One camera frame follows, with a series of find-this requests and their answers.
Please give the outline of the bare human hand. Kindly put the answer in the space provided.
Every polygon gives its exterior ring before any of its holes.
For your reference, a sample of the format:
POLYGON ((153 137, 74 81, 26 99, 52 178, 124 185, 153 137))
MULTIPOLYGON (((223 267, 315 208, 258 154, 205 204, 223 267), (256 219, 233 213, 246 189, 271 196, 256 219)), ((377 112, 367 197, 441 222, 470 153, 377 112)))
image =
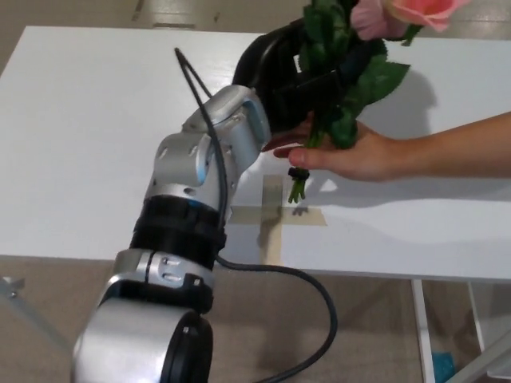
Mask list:
POLYGON ((366 125, 358 124, 355 146, 337 149, 325 140, 317 148, 308 148, 312 120, 306 120, 289 132, 273 136, 263 148, 290 165, 307 170, 324 170, 357 181, 382 182, 397 177, 397 161, 403 158, 406 141, 383 136, 366 125))

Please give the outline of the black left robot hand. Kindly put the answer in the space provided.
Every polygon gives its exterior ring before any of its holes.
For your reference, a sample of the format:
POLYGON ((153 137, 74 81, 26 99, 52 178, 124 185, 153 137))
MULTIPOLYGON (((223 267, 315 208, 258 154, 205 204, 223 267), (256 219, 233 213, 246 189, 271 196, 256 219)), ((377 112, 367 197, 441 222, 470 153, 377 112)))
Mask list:
POLYGON ((255 90, 273 135, 293 129, 313 110, 345 101, 370 59, 386 51, 381 40, 352 38, 346 53, 314 72, 298 61, 308 42, 298 19, 257 37, 238 60, 232 83, 255 90))

